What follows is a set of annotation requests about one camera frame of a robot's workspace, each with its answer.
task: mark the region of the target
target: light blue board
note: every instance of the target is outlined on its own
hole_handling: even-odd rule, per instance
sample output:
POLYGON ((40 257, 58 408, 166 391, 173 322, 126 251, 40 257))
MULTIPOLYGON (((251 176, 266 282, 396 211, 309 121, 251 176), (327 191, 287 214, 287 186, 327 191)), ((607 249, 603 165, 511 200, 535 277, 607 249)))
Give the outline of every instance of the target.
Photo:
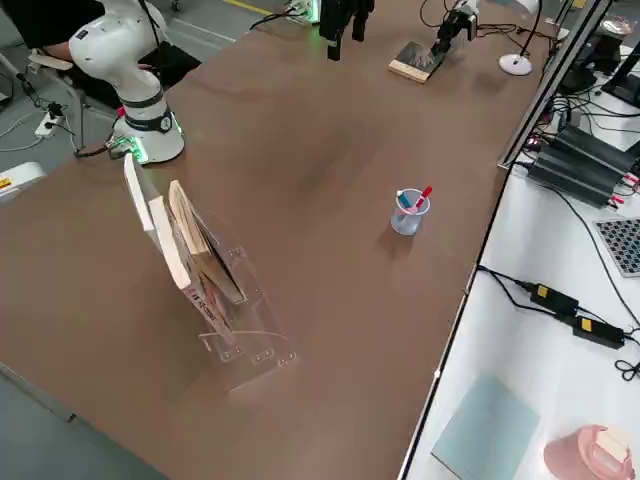
POLYGON ((538 420, 499 380, 483 375, 431 453, 461 480, 512 480, 538 420))

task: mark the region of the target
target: white lamp base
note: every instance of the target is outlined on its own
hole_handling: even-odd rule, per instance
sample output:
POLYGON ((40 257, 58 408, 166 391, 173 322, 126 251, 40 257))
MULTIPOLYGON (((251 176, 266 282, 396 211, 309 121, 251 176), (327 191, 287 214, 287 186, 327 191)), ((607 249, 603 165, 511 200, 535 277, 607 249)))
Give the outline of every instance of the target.
POLYGON ((522 57, 516 53, 500 57, 498 61, 500 68, 511 75, 524 76, 529 75, 533 70, 533 65, 529 59, 522 57))

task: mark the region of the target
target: book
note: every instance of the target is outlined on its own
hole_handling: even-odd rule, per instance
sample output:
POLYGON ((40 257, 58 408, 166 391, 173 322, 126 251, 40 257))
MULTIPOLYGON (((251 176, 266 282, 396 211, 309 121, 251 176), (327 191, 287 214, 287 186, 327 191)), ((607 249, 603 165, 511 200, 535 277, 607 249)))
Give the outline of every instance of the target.
POLYGON ((444 54, 433 55, 431 49, 409 42, 389 64, 389 70, 418 83, 425 83, 440 66, 444 54))
POLYGON ((245 296, 218 253, 215 240, 197 216, 177 180, 169 185, 169 207, 199 274, 209 279, 231 302, 243 302, 245 296))
POLYGON ((217 288, 206 276, 199 273, 177 222, 165 206, 164 198, 158 196, 151 200, 149 211, 155 226, 158 245, 176 286, 202 314, 213 330, 229 345, 234 345, 236 338, 229 326, 217 288))
POLYGON ((142 223, 142 229, 151 237, 153 243, 158 246, 156 227, 153 224, 153 220, 151 220, 148 203, 160 194, 131 153, 127 153, 124 158, 124 178, 127 182, 127 187, 129 187, 129 194, 138 213, 138 218, 142 223))

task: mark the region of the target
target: brown table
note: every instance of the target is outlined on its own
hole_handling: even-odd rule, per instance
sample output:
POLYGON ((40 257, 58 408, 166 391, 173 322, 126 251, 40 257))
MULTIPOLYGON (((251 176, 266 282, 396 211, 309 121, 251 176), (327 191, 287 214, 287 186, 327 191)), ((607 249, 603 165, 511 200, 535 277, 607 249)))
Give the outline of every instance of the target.
MULTIPOLYGON (((434 4, 427 16, 442 12, 434 4)), ((486 5, 483 22, 517 20, 486 5)), ((433 32, 378 2, 367 39, 325 59, 284 22, 169 98, 187 150, 152 170, 242 239, 301 360, 227 394, 202 320, 141 231, 122 164, 73 161, 0 209, 0 361, 174 479, 390 479, 400 468, 480 249, 496 162, 539 71, 501 72, 499 35, 425 86, 386 70, 433 32), (398 187, 434 187, 419 234, 398 187)), ((543 62, 546 41, 533 43, 543 62)))

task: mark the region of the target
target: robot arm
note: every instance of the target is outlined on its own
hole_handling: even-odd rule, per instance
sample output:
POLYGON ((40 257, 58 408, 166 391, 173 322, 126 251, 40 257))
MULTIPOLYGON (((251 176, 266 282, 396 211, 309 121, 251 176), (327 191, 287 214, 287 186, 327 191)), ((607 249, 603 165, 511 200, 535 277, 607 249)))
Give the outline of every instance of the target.
POLYGON ((375 0, 323 0, 320 7, 320 35, 329 41, 327 56, 340 60, 342 35, 353 18, 352 38, 364 40, 364 30, 375 0))
POLYGON ((75 64, 87 75, 109 82, 125 115, 114 136, 128 139, 141 152, 141 163, 166 161, 184 148, 160 81, 138 67, 166 37, 166 23, 144 0, 101 0, 105 14, 80 28, 69 41, 75 64))
POLYGON ((449 11, 438 29, 436 43, 431 48, 435 56, 444 55, 451 49, 451 43, 462 30, 467 31, 469 41, 478 35, 478 0, 463 0, 449 11))

